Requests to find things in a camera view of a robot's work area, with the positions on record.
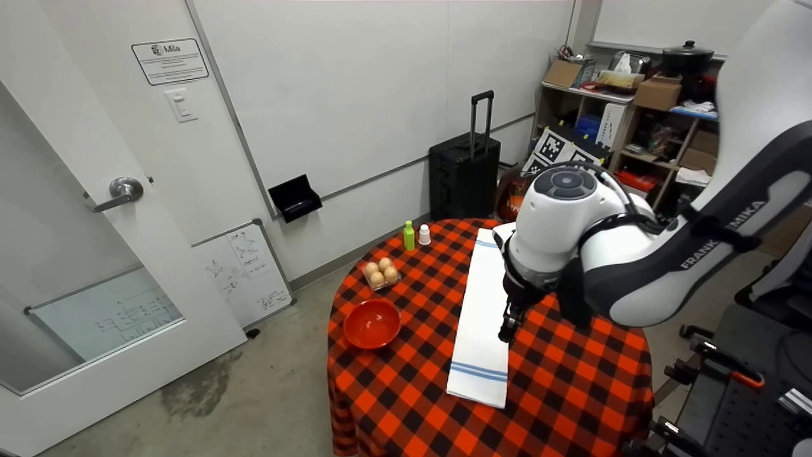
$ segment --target black pot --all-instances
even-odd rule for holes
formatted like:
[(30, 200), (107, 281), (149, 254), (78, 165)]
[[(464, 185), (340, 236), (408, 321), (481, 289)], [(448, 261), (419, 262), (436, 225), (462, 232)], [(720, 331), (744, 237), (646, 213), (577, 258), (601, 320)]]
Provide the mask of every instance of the black pot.
[(665, 76), (699, 76), (707, 71), (714, 52), (697, 48), (694, 44), (686, 41), (682, 46), (663, 49), (661, 68)]

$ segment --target door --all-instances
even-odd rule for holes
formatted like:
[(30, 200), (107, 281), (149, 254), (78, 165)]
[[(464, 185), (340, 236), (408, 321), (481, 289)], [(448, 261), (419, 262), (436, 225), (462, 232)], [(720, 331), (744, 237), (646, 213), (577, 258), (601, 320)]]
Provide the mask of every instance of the door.
[[(0, 11), (0, 455), (25, 457), (245, 338), (47, 16)], [(92, 212), (121, 176), (143, 196)]]

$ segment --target red bowl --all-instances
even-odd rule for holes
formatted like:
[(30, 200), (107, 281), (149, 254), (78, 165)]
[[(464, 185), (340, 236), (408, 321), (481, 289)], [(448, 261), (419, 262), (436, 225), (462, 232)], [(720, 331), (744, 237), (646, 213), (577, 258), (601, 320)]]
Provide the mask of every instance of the red bowl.
[(343, 326), (344, 336), (353, 346), (378, 349), (394, 340), (400, 331), (400, 311), (392, 302), (372, 298), (350, 311)]

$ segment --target light switch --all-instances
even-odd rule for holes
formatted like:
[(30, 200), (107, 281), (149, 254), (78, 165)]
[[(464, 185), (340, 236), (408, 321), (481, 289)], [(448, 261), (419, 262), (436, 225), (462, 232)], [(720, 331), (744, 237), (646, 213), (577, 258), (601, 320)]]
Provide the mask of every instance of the light switch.
[(164, 95), (166, 95), (166, 100), (169, 102), (172, 113), (175, 114), (175, 119), (177, 119), (178, 122), (187, 122), (197, 119), (197, 116), (192, 113), (192, 107), (189, 106), (188, 94), (185, 87), (166, 90), (164, 91)]

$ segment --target brown egg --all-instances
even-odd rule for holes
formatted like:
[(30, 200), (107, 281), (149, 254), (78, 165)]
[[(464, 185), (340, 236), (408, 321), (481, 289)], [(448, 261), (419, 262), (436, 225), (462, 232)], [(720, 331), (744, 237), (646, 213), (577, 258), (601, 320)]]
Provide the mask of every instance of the brown egg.
[(398, 271), (395, 270), (395, 267), (389, 267), (386, 270), (383, 270), (383, 279), (387, 280), (387, 282), (397, 281)]
[(372, 273), (377, 273), (379, 271), (378, 264), (375, 262), (369, 262), (364, 266), (364, 273), (366, 273), (367, 277), (372, 276)]
[(381, 272), (375, 272), (369, 275), (369, 285), (371, 285), (373, 289), (383, 285), (383, 275)]
[(385, 272), (387, 268), (394, 267), (395, 265), (392, 264), (392, 260), (388, 257), (384, 257), (380, 261), (378, 261), (378, 266), (381, 268), (382, 272)]

